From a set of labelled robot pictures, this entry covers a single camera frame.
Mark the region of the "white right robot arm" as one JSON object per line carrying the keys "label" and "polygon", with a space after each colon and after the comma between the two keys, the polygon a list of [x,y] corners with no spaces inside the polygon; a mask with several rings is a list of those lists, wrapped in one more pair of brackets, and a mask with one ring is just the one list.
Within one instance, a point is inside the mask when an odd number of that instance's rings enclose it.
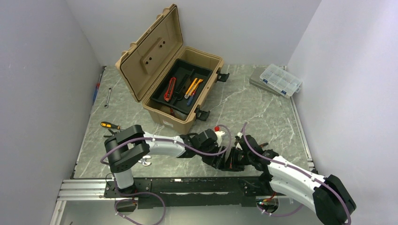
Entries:
{"label": "white right robot arm", "polygon": [[289,162],[273,149],[265,150],[250,135],[236,136],[234,147],[226,151],[224,169],[240,172],[251,165],[261,174],[257,181],[242,181],[256,195],[271,195],[257,205],[268,214],[269,202],[276,194],[288,196],[311,209],[324,225],[345,225],[357,205],[335,175],[328,177],[306,171]]}

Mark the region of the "tan plastic toolbox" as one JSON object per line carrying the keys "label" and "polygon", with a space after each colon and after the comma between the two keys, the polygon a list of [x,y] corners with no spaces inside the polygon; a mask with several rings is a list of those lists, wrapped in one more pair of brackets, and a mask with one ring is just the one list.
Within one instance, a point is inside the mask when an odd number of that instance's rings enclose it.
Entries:
{"label": "tan plastic toolbox", "polygon": [[[173,110],[173,117],[170,107],[156,103],[150,97],[177,59],[211,69],[213,74],[190,113],[185,115]],[[182,134],[188,133],[196,120],[208,119],[210,112],[203,110],[208,94],[216,82],[225,82],[229,78],[229,74],[221,72],[222,57],[184,45],[176,4],[164,8],[144,34],[122,52],[115,65],[135,101],[142,104],[153,121]]]}

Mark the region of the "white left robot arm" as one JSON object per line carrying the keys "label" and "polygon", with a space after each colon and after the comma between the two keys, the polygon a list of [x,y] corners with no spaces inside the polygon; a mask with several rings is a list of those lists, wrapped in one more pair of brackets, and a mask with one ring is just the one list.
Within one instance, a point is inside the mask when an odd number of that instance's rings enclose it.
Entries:
{"label": "white left robot arm", "polygon": [[192,158],[199,155],[203,160],[222,159],[232,148],[232,140],[229,140],[228,146],[222,145],[225,135],[231,137],[229,129],[207,129],[201,133],[161,136],[144,131],[140,125],[133,125],[104,141],[106,154],[100,162],[110,168],[116,191],[128,197],[135,190],[131,169],[146,156]]}

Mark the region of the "orange black utility knife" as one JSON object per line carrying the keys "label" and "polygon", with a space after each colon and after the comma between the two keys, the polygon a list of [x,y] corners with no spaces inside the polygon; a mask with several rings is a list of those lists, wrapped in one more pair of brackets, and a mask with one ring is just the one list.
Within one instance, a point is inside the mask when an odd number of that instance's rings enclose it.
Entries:
{"label": "orange black utility knife", "polygon": [[188,90],[186,91],[184,98],[188,99],[193,94],[193,92],[197,89],[197,87],[199,86],[199,84],[201,82],[203,82],[203,79],[195,78],[193,80],[193,82],[191,83],[191,85],[189,86]]}

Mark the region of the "black tool tray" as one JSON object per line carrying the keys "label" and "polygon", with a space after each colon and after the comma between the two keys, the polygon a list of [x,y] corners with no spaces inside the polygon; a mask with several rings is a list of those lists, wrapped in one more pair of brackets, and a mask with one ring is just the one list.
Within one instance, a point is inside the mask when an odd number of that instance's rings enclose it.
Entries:
{"label": "black tool tray", "polygon": [[[166,74],[165,78],[162,79],[157,89],[151,95],[150,99],[156,103],[173,108],[173,110],[188,115],[193,108],[194,102],[199,98],[199,94],[204,89],[204,85],[207,83],[212,74],[213,71],[211,69],[200,67],[187,61],[177,59],[172,68]],[[164,96],[168,90],[169,81],[173,77],[176,78],[175,88],[171,95],[171,100],[165,101]],[[190,103],[190,105],[187,105],[188,99],[185,99],[184,96],[187,89],[196,78],[202,79],[203,81],[199,84],[198,90],[193,97],[193,101]]]}

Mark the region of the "red black utility knife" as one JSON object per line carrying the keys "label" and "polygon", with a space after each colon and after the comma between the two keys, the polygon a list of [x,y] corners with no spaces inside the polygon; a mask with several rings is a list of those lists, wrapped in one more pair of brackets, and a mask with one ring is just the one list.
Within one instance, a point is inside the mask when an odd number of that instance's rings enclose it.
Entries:
{"label": "red black utility knife", "polygon": [[168,88],[166,89],[166,92],[164,94],[164,100],[166,102],[169,102],[172,99],[172,95],[174,93],[175,83],[176,83],[176,78],[175,77],[171,77],[171,79],[169,80],[169,83],[168,83]]}

